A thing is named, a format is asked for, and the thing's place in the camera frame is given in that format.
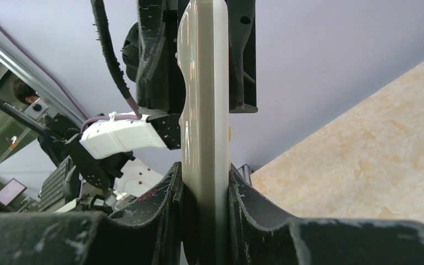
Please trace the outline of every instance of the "black hair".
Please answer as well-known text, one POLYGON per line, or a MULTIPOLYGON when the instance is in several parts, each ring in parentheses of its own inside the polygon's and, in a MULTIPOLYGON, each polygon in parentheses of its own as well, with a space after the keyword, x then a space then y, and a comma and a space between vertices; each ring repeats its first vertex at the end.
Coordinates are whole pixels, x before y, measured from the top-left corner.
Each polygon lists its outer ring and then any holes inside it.
POLYGON ((28 97, 32 96, 38 96, 36 92, 25 82, 23 82, 21 79, 17 78, 12 82, 12 93, 14 96, 23 104, 30 105, 30 103, 27 102, 28 97))

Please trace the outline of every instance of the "screw hole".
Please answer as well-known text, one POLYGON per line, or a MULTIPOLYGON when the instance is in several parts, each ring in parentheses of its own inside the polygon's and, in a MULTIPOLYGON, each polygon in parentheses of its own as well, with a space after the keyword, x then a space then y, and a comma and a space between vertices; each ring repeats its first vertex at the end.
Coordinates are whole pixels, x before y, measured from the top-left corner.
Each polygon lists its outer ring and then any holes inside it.
POLYGON ((251 24, 251 19, 249 17, 244 16, 240 18, 240 22, 244 25, 248 25, 251 24))

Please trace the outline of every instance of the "black mechanical base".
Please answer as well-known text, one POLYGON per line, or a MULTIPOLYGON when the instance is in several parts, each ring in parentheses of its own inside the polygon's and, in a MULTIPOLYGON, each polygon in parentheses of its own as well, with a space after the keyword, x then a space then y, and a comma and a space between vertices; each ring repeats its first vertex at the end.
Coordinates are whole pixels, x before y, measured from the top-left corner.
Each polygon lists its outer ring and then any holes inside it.
MULTIPOLYGON (((0 264, 178 264, 180 241, 195 264, 207 246, 195 244, 190 202, 175 163, 162 182, 110 217, 0 214, 0 264)), ((418 222, 296 218, 235 169, 229 202, 229 264, 424 264, 418 222)))

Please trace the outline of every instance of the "beige marble surface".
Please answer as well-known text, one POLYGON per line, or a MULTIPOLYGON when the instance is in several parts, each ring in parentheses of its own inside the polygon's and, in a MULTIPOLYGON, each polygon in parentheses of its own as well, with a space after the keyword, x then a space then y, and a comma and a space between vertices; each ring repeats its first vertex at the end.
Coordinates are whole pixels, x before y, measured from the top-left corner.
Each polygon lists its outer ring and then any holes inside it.
POLYGON ((424 223, 424 62, 252 175, 307 217, 424 223))

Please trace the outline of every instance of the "keyboard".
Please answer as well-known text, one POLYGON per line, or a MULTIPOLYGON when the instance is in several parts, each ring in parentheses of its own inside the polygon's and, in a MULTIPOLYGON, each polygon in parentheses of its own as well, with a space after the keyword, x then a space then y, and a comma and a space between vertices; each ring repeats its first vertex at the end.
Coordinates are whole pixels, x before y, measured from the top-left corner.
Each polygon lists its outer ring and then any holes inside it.
POLYGON ((39 211, 57 210, 78 197, 81 181, 70 157, 43 182, 39 211))

